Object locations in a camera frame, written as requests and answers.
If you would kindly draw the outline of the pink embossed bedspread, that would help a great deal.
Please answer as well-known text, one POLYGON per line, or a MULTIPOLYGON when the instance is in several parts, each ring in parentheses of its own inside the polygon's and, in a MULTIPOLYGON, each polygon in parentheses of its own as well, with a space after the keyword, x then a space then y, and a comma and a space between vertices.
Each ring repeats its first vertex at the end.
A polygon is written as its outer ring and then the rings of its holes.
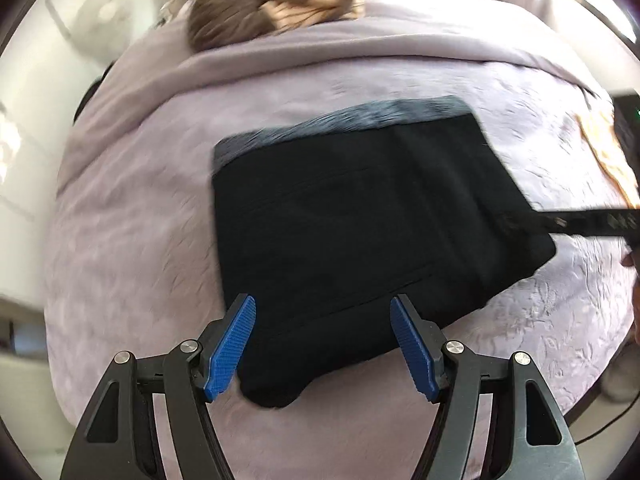
MULTIPOLYGON (((364 15, 194 52, 186 21, 149 32, 75 122, 58 173, 46 258, 49 362, 77 424, 108 359, 150 356, 219 318, 213 151, 367 102, 456 96, 537 210, 620 206, 576 116, 611 99, 551 28, 492 0, 368 0, 364 15)), ((631 326, 623 244, 551 237, 554 257, 442 326, 475 350, 530 352, 563 410, 631 326)), ((284 408, 239 376, 210 411, 242 479, 403 479, 435 411, 396 347, 311 382, 284 408)))

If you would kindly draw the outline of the brown striped pillow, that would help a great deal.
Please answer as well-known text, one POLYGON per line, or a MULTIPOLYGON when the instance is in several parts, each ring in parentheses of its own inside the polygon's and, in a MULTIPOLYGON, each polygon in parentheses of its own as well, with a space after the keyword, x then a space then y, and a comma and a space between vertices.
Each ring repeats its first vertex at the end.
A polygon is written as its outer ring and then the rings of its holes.
POLYGON ((364 0, 194 0, 186 40, 201 52, 364 15, 364 0))

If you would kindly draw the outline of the black pants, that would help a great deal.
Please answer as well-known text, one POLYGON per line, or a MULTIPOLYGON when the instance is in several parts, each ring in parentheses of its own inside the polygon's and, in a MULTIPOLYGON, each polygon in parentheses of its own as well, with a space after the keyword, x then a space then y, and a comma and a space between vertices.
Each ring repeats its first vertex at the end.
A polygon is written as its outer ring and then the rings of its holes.
POLYGON ((393 350, 393 296, 447 326, 555 254, 500 224, 530 206, 473 112, 272 144, 212 185, 224 296, 257 304, 240 388, 263 408, 393 350))

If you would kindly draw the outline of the blue floral patterned cloth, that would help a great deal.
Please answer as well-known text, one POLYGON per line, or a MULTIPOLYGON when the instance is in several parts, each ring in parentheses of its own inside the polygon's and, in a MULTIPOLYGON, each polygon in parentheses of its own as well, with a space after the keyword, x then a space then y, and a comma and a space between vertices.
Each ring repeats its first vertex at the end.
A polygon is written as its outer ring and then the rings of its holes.
POLYGON ((354 132, 417 122, 434 122, 434 120, 455 118, 471 113, 472 108, 456 96, 362 103, 308 119, 297 125, 261 128, 227 136, 214 147, 213 173, 218 174, 224 166, 250 151, 272 144, 334 132, 354 132))

